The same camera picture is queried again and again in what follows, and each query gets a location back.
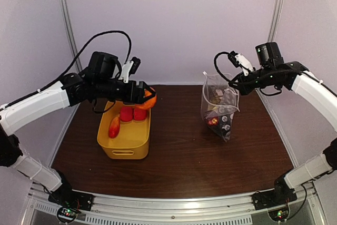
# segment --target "ventilation grille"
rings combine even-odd
[[[238,218],[232,218],[232,219],[224,219],[224,220],[218,220],[208,223],[187,223],[187,222],[167,222],[167,223],[137,223],[137,222],[125,222],[125,221],[118,221],[116,219],[109,219],[109,218],[102,218],[102,217],[96,217],[87,215],[85,222],[92,225],[252,225],[252,217],[251,216],[242,216]]]
[[[39,202],[36,204],[35,209],[39,210],[39,211],[42,211],[42,212],[45,212],[45,213],[50,213],[50,214],[56,214],[57,213],[57,208],[51,207],[48,204],[39,203]]]

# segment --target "dark wood surface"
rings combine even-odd
[[[141,198],[192,198],[268,189],[292,168],[258,95],[240,97],[225,143],[200,117],[201,86],[155,86],[150,152],[112,160],[96,137],[101,115],[80,105],[53,167],[74,189]]]

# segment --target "clear plastic bag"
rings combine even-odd
[[[208,75],[202,87],[201,118],[206,125],[228,141],[231,135],[234,113],[239,110],[239,92],[229,87],[220,75]]]

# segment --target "white wall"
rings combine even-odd
[[[285,0],[276,41],[285,61],[299,61],[337,91],[337,0]],[[336,138],[328,122],[292,92],[268,98],[299,164]],[[315,183],[330,225],[337,220],[337,173]]]
[[[274,0],[67,0],[77,47],[94,33],[118,29],[129,33],[132,54],[142,60],[133,77],[155,84],[200,84],[203,71],[215,73],[219,51],[254,55],[270,27]],[[127,40],[97,38],[82,56],[85,66],[94,50],[120,56]],[[224,58],[224,71],[238,70]]]
[[[51,81],[71,61],[59,0],[0,0],[0,104]],[[49,164],[73,109],[33,122],[17,136],[23,148]],[[0,168],[0,224],[16,225],[30,181]]]

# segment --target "yellow bin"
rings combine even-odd
[[[112,105],[108,102],[105,109]],[[121,122],[121,128],[116,138],[109,138],[108,132],[112,119],[117,116],[121,108],[126,106],[123,102],[116,104],[103,114],[100,128],[98,130],[97,141],[107,156],[111,159],[143,159],[148,154],[151,109],[147,112],[145,121],[142,122]]]

